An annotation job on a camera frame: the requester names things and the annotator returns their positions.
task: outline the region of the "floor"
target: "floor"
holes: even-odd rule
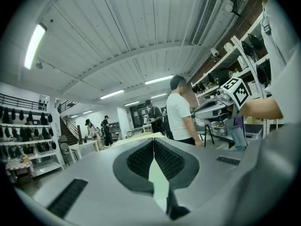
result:
[[[214,145],[213,145],[210,136],[207,136],[206,147],[220,149],[220,150],[228,150],[228,142],[226,140],[214,137]],[[72,159],[70,156],[68,157],[68,161],[70,163],[70,166],[72,166],[73,162],[72,162]],[[60,169],[56,169],[52,172],[35,177],[34,180],[31,180],[30,183],[22,185],[22,187],[20,187],[20,189],[22,189],[24,192],[26,192],[29,196],[33,197],[34,194],[39,190],[39,188],[44,186],[48,181],[55,178],[55,176],[57,176],[61,172],[62,171]],[[169,183],[166,180],[166,178],[164,177],[163,173],[161,172],[161,170],[155,160],[153,161],[153,163],[150,167],[149,180],[151,182],[153,182],[154,186],[155,186],[154,200],[162,208],[162,210],[165,211]]]

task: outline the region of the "ceiling light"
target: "ceiling light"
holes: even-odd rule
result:
[[[135,105],[135,104],[137,104],[137,103],[139,103],[139,101],[136,101],[136,102],[133,102],[133,103],[129,103],[129,104],[124,105],[124,106]]]
[[[90,111],[86,111],[86,112],[84,112],[83,114],[86,114],[86,113],[89,113],[89,112],[91,112],[92,110],[90,110]]]
[[[117,95],[117,94],[120,94],[120,93],[123,93],[123,92],[124,92],[123,90],[119,90],[119,91],[116,91],[114,93],[108,94],[108,95],[100,97],[100,98],[105,99],[105,98],[108,98],[108,97],[111,97],[111,96],[114,96],[114,95]]]
[[[163,78],[160,78],[160,79],[156,79],[156,80],[153,80],[153,81],[147,81],[147,82],[145,82],[145,84],[149,85],[149,84],[156,83],[156,82],[159,82],[159,81],[169,80],[171,78],[173,78],[173,75],[170,75],[170,76],[167,76],[167,77],[163,77]]]
[[[43,24],[38,24],[33,32],[32,38],[30,39],[24,62],[24,67],[29,70],[32,67],[34,55],[36,54],[39,43],[41,42],[46,30],[47,28]]]
[[[157,98],[157,97],[160,97],[160,96],[164,96],[164,95],[167,95],[167,93],[165,93],[165,94],[162,94],[162,95],[152,96],[152,97],[151,97],[151,99],[153,99],[153,98]]]

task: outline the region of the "staircase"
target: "staircase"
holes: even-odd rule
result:
[[[60,124],[61,124],[61,133],[62,135],[67,137],[67,144],[68,145],[74,145],[78,143],[78,140],[76,137],[70,132],[70,130],[67,128],[65,123],[63,122],[62,118],[60,118]]]

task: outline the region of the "table leg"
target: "table leg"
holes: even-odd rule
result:
[[[70,155],[71,155],[71,158],[72,158],[73,163],[75,163],[76,161],[75,161],[75,158],[74,158],[72,149],[70,149]]]
[[[79,154],[79,159],[83,159],[80,153],[80,150],[77,150],[77,153]]]
[[[94,142],[94,146],[95,146],[96,151],[99,152],[97,141]]]

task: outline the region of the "person wearing black clothes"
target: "person wearing black clothes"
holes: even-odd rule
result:
[[[106,115],[104,117],[104,120],[103,120],[104,133],[105,133],[105,145],[106,146],[108,146],[109,144],[110,145],[113,144],[113,141],[112,141],[112,138],[111,138],[111,133],[110,133],[111,126],[109,126],[108,119],[109,119],[109,117]]]
[[[151,128],[152,132],[161,132],[163,134],[162,130],[162,114],[160,109],[152,104],[151,100],[145,101],[146,106],[149,108],[149,117],[151,118]]]

